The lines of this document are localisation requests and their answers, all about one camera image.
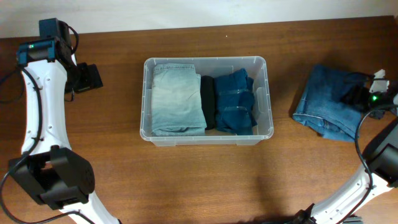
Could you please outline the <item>black taped garment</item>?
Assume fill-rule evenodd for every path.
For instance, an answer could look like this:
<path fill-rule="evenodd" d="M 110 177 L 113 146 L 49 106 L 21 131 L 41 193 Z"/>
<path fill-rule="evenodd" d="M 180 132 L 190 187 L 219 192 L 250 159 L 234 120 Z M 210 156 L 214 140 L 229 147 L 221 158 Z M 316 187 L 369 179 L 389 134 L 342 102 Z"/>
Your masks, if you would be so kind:
<path fill-rule="evenodd" d="M 210 76 L 201 77 L 201 108 L 205 116 L 206 130 L 214 129 L 216 126 L 216 100 L 214 90 L 214 78 Z"/>

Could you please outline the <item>blue taped shirt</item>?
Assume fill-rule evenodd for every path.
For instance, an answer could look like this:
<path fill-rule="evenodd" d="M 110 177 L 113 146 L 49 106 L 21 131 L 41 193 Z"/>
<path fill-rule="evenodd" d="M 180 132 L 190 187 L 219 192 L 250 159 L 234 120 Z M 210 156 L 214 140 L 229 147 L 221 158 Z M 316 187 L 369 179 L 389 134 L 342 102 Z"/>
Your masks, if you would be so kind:
<path fill-rule="evenodd" d="M 254 134 L 252 129 L 257 122 L 252 115 L 253 84 L 244 68 L 215 78 L 217 130 L 238 136 Z"/>

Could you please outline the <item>light blue jeans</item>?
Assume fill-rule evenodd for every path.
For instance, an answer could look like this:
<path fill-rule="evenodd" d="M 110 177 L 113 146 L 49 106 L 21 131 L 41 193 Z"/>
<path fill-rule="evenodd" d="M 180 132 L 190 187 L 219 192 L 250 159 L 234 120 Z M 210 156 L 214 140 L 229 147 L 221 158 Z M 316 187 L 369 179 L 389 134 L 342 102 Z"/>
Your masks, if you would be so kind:
<path fill-rule="evenodd" d="M 201 107 L 201 76 L 193 64 L 165 63 L 153 69 L 152 135 L 202 136 L 206 120 Z"/>

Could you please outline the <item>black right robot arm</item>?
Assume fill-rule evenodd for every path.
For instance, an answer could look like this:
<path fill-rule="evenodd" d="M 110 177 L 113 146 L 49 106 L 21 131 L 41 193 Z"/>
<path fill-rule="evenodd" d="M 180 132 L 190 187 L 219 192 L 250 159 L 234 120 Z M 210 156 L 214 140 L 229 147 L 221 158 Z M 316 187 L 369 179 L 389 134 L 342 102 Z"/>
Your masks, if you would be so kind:
<path fill-rule="evenodd" d="M 397 83 L 382 71 L 368 75 L 314 67 L 292 118 L 326 139 L 353 142 L 361 164 L 332 196 L 297 212 L 292 223 L 359 223 L 355 211 L 397 188 L 397 120 L 364 149 L 359 146 L 365 119 L 381 119 L 386 111 L 397 113 Z"/>

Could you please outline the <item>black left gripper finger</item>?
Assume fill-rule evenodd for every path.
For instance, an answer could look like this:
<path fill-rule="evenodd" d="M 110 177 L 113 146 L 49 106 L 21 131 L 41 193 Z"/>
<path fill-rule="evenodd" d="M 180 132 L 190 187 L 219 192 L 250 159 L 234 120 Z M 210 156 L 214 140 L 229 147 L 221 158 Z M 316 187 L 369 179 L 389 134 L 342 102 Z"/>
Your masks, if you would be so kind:
<path fill-rule="evenodd" d="M 90 76 L 89 81 L 91 89 L 103 87 L 103 82 L 100 77 L 100 73 L 95 64 L 88 65 L 88 73 Z"/>
<path fill-rule="evenodd" d="M 88 91 L 93 87 L 93 74 L 92 69 L 87 63 L 79 63 L 77 65 L 78 71 L 80 72 L 80 77 L 74 86 L 74 91 L 77 93 L 82 93 Z"/>

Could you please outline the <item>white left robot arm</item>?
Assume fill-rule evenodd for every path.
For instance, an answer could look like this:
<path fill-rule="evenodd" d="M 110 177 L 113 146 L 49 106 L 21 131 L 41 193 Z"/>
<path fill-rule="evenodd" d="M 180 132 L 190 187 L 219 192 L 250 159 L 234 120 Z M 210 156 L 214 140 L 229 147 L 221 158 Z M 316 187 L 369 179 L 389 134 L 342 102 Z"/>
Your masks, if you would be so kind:
<path fill-rule="evenodd" d="M 44 34 L 21 44 L 17 64 L 26 89 L 27 124 L 21 157 L 9 161 L 8 177 L 39 205 L 75 223 L 119 223 L 95 192 L 90 162 L 72 151 L 64 95 L 80 81 L 70 36 Z"/>

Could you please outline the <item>dark blue jeans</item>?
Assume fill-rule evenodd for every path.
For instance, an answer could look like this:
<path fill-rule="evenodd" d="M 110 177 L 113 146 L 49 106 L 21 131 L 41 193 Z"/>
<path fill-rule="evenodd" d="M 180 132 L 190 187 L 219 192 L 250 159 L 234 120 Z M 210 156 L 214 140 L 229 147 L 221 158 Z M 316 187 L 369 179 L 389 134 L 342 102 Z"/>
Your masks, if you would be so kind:
<path fill-rule="evenodd" d="M 293 120 L 325 139 L 353 142 L 361 113 L 341 99 L 356 85 L 363 85 L 365 79 L 359 73 L 314 66 Z"/>

